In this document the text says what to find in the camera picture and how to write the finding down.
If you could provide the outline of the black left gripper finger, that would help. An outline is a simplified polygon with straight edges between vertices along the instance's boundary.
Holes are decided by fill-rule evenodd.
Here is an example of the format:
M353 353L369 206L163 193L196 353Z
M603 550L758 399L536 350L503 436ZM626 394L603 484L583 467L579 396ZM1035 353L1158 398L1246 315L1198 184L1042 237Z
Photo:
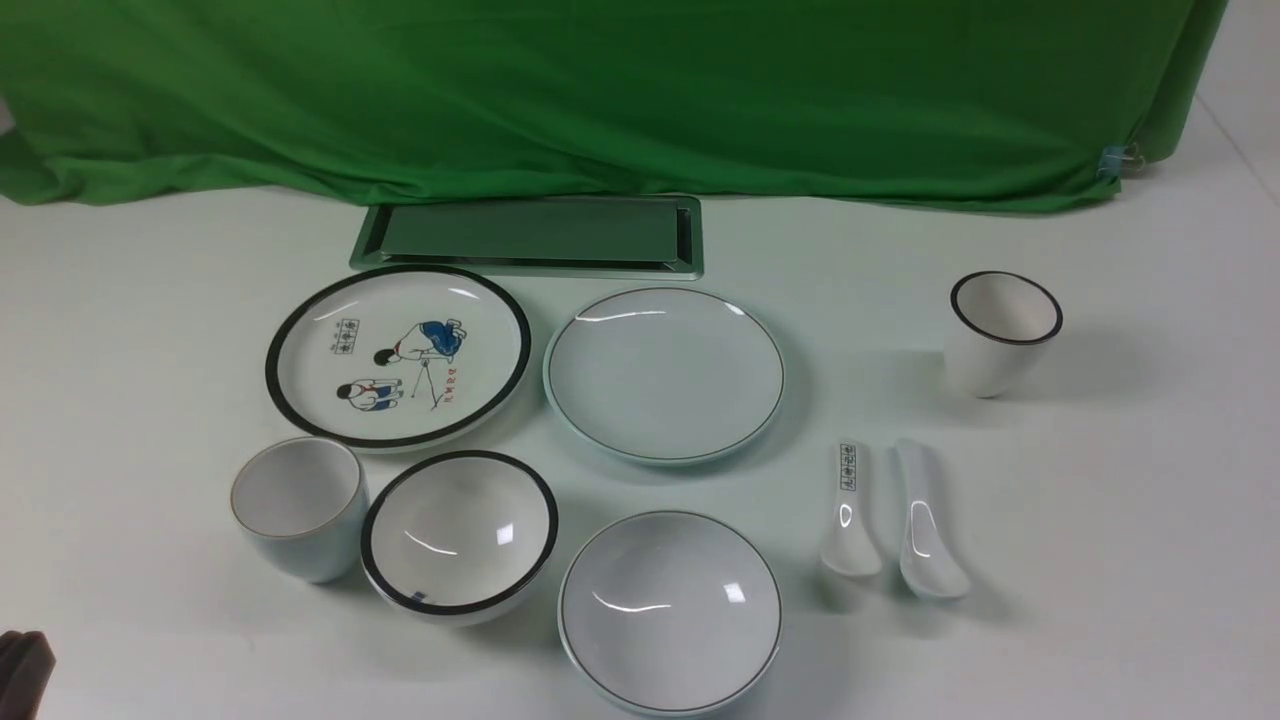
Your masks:
M56 657L44 632L1 637L1 719L36 719Z

